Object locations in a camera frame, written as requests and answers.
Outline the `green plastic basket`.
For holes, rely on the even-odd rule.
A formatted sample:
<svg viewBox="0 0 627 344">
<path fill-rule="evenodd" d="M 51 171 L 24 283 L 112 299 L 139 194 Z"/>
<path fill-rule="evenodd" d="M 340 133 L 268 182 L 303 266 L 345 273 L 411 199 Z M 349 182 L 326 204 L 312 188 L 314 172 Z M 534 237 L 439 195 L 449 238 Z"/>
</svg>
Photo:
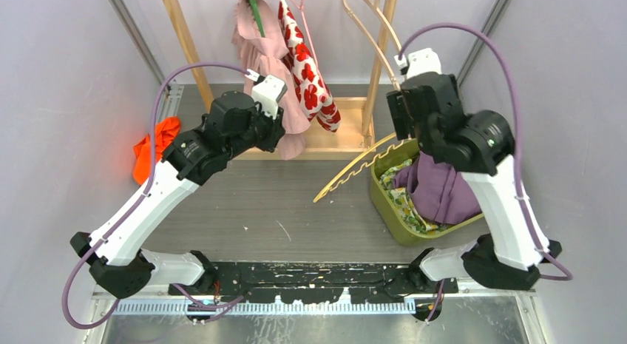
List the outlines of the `green plastic basket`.
<svg viewBox="0 0 627 344">
<path fill-rule="evenodd" d="M 418 232 L 406 229 L 401 223 L 401 219 L 393 210 L 391 201 L 387 198 L 384 190 L 379 183 L 379 177 L 383 172 L 392 166 L 402 163 L 406 159 L 411 159 L 413 162 L 418 157 L 418 144 L 410 140 L 406 144 L 400 146 L 397 150 L 393 150 L 388 156 L 377 160 L 374 165 L 369 167 L 370 173 L 370 199 L 376 208 L 377 212 L 384 221 L 387 230 L 396 240 L 403 246 L 416 246 L 425 241 L 432 241 L 448 235 L 458 229 L 463 228 L 478 220 L 482 220 L 484 216 L 482 214 L 476 215 L 464 222 L 457 225 L 447 225 L 448 228 L 443 232 L 439 232 L 435 235 L 423 235 Z"/>
</svg>

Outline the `red floral garment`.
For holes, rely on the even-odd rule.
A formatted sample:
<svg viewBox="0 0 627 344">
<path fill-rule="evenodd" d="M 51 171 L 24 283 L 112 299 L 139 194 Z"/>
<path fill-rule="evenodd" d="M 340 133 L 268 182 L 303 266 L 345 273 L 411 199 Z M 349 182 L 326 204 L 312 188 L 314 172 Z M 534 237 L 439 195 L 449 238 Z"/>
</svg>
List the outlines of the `red floral garment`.
<svg viewBox="0 0 627 344">
<path fill-rule="evenodd" d="M 325 83 L 314 51 L 305 42 L 288 0 L 279 0 L 278 19 L 288 53 L 283 61 L 294 80 L 296 98 L 309 121 L 317 121 L 328 132 L 337 132 L 341 114 Z"/>
</svg>

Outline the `yellow hanger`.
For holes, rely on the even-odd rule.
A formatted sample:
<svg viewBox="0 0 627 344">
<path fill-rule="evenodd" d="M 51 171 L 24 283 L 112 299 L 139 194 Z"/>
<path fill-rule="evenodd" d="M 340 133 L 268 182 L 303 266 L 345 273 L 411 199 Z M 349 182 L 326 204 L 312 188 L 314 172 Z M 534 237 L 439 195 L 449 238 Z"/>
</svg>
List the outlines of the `yellow hanger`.
<svg viewBox="0 0 627 344">
<path fill-rule="evenodd" d="M 322 189 L 313 198 L 313 203 L 319 202 L 329 193 L 338 189 L 347 183 L 351 178 L 360 174 L 364 169 L 371 167 L 374 163 L 388 156 L 393 150 L 397 150 L 400 146 L 410 142 L 409 138 L 397 139 L 396 134 L 392 133 L 375 142 L 371 147 L 357 155 L 343 169 L 341 169 L 334 177 L 328 181 Z"/>
</svg>

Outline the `purple skirt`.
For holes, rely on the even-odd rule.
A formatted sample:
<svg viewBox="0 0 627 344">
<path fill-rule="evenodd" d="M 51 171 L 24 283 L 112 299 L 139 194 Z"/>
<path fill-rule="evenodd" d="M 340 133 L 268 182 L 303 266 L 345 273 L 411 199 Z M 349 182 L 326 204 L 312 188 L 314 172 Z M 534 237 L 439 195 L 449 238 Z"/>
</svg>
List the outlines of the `purple skirt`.
<svg viewBox="0 0 627 344">
<path fill-rule="evenodd" d="M 461 173 L 447 163 L 436 163 L 423 152 L 396 173 L 393 187 L 408 192 L 424 220 L 457 225 L 481 214 L 481 207 Z"/>
</svg>

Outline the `lemon print skirt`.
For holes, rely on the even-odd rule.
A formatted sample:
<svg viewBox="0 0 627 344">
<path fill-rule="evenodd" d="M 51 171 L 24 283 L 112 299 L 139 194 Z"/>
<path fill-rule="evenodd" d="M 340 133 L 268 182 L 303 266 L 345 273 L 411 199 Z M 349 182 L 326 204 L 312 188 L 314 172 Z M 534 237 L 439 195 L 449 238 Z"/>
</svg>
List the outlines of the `lemon print skirt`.
<svg viewBox="0 0 627 344">
<path fill-rule="evenodd" d="M 412 163 L 411 159 L 406 159 L 402 163 L 385 170 L 379 177 L 379 183 L 391 201 L 394 212 L 400 217 L 401 223 L 406 229 L 423 235 L 435 235 L 443 232 L 448 228 L 447 225 L 423 220 L 416 211 L 407 188 L 394 186 L 395 177 L 400 176 L 401 172 L 408 172 Z"/>
</svg>

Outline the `pink hanger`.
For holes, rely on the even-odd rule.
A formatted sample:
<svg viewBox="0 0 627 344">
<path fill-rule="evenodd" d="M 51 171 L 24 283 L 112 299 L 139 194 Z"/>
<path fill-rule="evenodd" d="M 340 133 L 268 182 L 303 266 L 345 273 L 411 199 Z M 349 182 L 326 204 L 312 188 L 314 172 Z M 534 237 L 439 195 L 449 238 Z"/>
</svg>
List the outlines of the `pink hanger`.
<svg viewBox="0 0 627 344">
<path fill-rule="evenodd" d="M 301 18 L 302 18 L 302 23 L 303 23 L 303 27 L 305 29 L 305 35 L 306 35 L 306 40 L 309 43 L 309 48 L 311 49 L 311 55 L 316 63 L 316 65 L 319 67 L 319 62 L 318 62 L 318 58 L 317 58 L 317 54 L 316 54 L 316 50 L 315 50 L 315 46 L 314 43 L 312 42 L 311 39 L 311 33 L 309 30 L 309 26 L 308 26 L 308 21 L 305 15 L 305 0 L 289 0 L 292 4 L 294 4 L 296 6 L 296 8 L 298 9 L 298 11 L 300 12 Z"/>
</svg>

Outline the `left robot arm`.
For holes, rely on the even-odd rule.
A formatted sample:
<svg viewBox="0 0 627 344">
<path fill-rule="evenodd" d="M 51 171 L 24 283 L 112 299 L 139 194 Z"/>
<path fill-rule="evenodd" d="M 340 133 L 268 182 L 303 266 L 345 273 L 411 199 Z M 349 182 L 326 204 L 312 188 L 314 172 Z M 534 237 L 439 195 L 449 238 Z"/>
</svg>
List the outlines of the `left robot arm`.
<svg viewBox="0 0 627 344">
<path fill-rule="evenodd" d="M 179 133 L 156 164 L 152 181 L 128 200 L 106 224 L 76 233 L 70 244 L 87 263 L 95 282 L 118 299 L 150 285 L 176 283 L 198 294 L 216 283 L 209 259 L 199 251 L 166 254 L 143 248 L 148 236 L 185 198 L 230 160 L 251 148 L 273 152 L 285 134 L 282 93 L 226 92 L 215 99 L 198 127 Z"/>
</svg>

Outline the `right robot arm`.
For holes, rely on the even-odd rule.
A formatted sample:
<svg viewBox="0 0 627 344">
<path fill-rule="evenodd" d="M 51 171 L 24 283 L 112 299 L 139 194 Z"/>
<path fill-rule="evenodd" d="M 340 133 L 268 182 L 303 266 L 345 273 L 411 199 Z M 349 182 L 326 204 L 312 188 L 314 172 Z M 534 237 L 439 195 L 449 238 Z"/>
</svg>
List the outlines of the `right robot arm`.
<svg viewBox="0 0 627 344">
<path fill-rule="evenodd" d="M 427 293 L 440 280 L 470 277 L 489 289 L 530 290 L 539 265 L 562 247 L 542 234 L 526 201 L 507 120 L 492 110 L 465 112 L 455 76 L 437 72 L 408 78 L 387 105 L 397 138 L 415 138 L 423 156 L 458 172 L 489 227 L 467 245 L 423 251 L 410 265 L 413 288 Z"/>
</svg>

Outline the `green hanger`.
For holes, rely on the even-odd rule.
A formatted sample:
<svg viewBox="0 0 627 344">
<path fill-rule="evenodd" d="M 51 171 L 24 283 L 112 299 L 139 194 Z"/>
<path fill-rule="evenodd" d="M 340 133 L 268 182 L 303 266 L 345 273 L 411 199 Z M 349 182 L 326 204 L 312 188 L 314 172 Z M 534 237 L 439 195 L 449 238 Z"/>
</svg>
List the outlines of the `green hanger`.
<svg viewBox="0 0 627 344">
<path fill-rule="evenodd" d="M 251 12 L 253 14 L 254 21 L 257 25 L 259 34 L 262 38 L 265 38 L 265 31 L 264 31 L 264 27 L 262 24 L 262 18 L 260 15 L 260 10 L 259 10 L 257 0 L 247 0 L 247 2 L 248 2 L 249 7 L 251 8 Z"/>
</svg>

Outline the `wooden clothes rack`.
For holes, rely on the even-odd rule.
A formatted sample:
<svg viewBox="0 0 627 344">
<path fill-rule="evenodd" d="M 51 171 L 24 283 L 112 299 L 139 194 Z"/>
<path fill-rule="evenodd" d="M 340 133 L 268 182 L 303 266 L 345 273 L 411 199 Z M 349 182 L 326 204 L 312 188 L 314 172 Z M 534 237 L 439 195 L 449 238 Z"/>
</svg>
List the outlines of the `wooden clothes rack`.
<svg viewBox="0 0 627 344">
<path fill-rule="evenodd" d="M 342 122 L 338 132 L 325 132 L 322 126 L 318 125 L 314 119 L 314 125 L 303 133 L 307 145 L 299 158 L 305 160 L 348 160 L 359 153 L 366 155 L 375 150 L 376 137 L 374 132 L 373 111 L 377 92 L 379 89 L 379 78 L 382 70 L 388 74 L 390 83 L 395 85 L 398 81 L 394 77 L 394 72 L 385 57 L 387 43 L 391 40 L 398 51 L 400 43 L 394 33 L 391 23 L 396 9 L 397 0 L 384 0 L 383 8 L 380 8 L 381 0 L 362 0 L 366 6 L 377 17 L 380 23 L 379 36 L 374 39 L 362 23 L 357 13 L 349 7 L 348 0 L 342 0 L 345 12 L 353 20 L 361 32 L 368 38 L 375 50 L 375 58 L 370 76 L 370 84 L 365 97 L 334 97 L 333 102 L 339 108 Z M 184 56 L 189 64 L 200 62 L 197 49 L 194 45 L 192 35 L 184 18 L 182 8 L 178 0 L 162 0 L 166 12 L 170 18 L 172 26 Z M 210 104 L 214 100 L 214 95 L 209 86 L 206 74 L 199 68 L 193 70 L 197 88 L 201 95 L 206 112 L 211 110 Z"/>
</svg>

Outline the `orange cloth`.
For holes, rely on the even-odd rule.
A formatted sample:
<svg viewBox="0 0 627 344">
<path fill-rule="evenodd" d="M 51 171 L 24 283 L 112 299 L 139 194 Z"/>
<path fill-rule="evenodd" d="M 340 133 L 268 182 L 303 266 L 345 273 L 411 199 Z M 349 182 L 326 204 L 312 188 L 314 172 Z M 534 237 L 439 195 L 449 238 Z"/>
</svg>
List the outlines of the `orange cloth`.
<svg viewBox="0 0 627 344">
<path fill-rule="evenodd" d="M 155 126 L 155 158 L 154 161 L 160 161 L 163 152 L 177 137 L 181 129 L 181 121 L 177 116 L 165 118 Z M 150 146 L 152 139 L 150 135 L 139 141 L 133 147 L 136 157 L 135 167 L 132 177 L 138 185 L 142 185 L 149 177 L 150 173 Z"/>
</svg>

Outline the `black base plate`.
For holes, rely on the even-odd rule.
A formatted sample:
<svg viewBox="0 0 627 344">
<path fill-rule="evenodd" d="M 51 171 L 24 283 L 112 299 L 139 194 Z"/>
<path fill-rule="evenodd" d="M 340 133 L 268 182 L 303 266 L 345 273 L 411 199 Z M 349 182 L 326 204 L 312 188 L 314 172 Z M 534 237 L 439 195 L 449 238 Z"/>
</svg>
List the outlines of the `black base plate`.
<svg viewBox="0 0 627 344">
<path fill-rule="evenodd" d="M 458 293 L 456 279 L 421 280 L 405 263 L 216 262 L 196 285 L 176 288 L 219 311 L 237 297 L 230 315 L 410 314 L 436 319 L 436 295 Z"/>
</svg>

